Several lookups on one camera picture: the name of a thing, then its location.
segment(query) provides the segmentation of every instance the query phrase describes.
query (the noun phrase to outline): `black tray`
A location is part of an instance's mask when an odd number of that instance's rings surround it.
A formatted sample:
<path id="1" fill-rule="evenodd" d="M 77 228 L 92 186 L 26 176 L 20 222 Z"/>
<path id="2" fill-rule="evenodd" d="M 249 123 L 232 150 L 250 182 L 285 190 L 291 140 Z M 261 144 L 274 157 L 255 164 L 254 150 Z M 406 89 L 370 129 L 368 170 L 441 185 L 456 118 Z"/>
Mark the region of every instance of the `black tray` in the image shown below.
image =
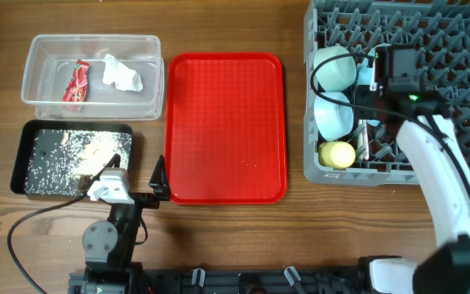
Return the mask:
<path id="1" fill-rule="evenodd" d="M 77 189 L 75 189 L 75 187 L 77 187 L 78 178 L 68 178 L 64 174 L 66 173 L 65 168 L 67 161 L 80 160 L 64 154 L 62 150 L 64 146 L 60 146 L 64 131 L 91 131 L 92 134 L 97 134 L 100 131 L 119 133 L 118 141 L 121 143 L 121 148 L 123 149 L 122 153 L 127 154 L 126 158 L 121 158 L 121 161 L 125 163 L 127 160 L 125 168 L 129 170 L 131 165 L 131 152 L 134 144 L 133 131 L 130 126 L 105 122 L 33 120 L 27 122 L 23 127 L 20 147 L 17 151 L 16 163 L 10 183 L 12 192 L 16 194 L 55 196 L 80 195 Z M 67 144 L 71 143 L 70 140 L 73 140 L 75 146 L 88 144 L 91 137 L 85 136 L 82 133 L 79 134 L 80 135 L 74 135 L 73 138 L 70 138 Z M 55 154 L 64 154 L 65 156 L 54 156 Z M 43 182 L 44 187 L 41 189 L 28 189 L 28 191 L 32 191 L 32 193 L 27 193 L 27 185 L 29 188 L 33 187 L 33 185 L 37 185 L 42 179 L 45 181 Z"/>

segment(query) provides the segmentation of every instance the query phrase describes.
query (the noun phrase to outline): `clear plastic container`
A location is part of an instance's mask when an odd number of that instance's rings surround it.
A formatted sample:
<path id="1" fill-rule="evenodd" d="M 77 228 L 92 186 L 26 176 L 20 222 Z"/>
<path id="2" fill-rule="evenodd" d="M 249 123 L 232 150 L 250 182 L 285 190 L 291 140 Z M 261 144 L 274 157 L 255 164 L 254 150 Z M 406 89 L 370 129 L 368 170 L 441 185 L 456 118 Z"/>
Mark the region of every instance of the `clear plastic container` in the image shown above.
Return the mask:
<path id="1" fill-rule="evenodd" d="M 103 83 L 104 56 L 111 54 L 139 73 L 142 91 Z M 77 60 L 90 64 L 84 102 L 63 102 Z M 38 35 L 26 61 L 21 99 L 40 119 L 157 119 L 164 96 L 161 42 L 147 35 Z M 82 105 L 80 110 L 66 107 Z"/>

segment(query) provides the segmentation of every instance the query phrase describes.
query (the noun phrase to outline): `red tray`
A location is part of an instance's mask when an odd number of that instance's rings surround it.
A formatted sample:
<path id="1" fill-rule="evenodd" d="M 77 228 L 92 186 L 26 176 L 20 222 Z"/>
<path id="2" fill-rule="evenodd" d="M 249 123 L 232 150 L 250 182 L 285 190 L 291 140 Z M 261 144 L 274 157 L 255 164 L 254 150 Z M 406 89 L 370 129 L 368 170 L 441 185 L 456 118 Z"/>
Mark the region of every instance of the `red tray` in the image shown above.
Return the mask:
<path id="1" fill-rule="evenodd" d="M 166 172 L 178 204 L 270 204 L 287 189 L 282 64 L 184 53 L 168 70 Z"/>

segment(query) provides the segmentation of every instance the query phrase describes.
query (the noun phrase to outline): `gray dish rack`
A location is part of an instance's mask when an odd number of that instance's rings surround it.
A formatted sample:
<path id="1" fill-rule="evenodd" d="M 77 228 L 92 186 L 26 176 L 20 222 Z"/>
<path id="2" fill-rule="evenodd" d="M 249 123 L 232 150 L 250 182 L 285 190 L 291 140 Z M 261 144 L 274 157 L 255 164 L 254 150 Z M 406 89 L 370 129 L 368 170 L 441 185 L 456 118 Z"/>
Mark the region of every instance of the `gray dish rack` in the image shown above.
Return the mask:
<path id="1" fill-rule="evenodd" d="M 418 49 L 419 75 L 455 109 L 460 149 L 470 166 L 470 2 L 392 0 L 311 0 L 304 16 L 304 63 L 307 101 L 304 115 L 304 175 L 318 184 L 378 186 L 418 184 L 410 164 L 382 128 L 368 127 L 370 160 L 335 170 L 318 162 L 318 129 L 313 117 L 315 94 L 309 86 L 318 48 L 339 44 L 367 53 L 381 43 Z M 347 137 L 355 144 L 358 127 Z"/>

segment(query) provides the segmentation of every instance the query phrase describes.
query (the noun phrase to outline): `black baking pan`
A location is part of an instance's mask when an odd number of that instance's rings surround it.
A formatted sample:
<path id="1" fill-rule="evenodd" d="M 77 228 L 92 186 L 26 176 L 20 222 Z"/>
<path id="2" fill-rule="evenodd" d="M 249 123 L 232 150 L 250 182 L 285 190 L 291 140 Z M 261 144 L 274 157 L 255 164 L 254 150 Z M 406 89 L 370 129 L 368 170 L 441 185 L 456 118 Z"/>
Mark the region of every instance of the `black baking pan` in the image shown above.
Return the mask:
<path id="1" fill-rule="evenodd" d="M 129 170 L 133 144 L 133 131 L 126 124 L 27 122 L 21 133 L 11 190 L 27 195 L 79 196 L 79 175 L 100 169 L 100 159 L 120 154 L 121 167 Z"/>

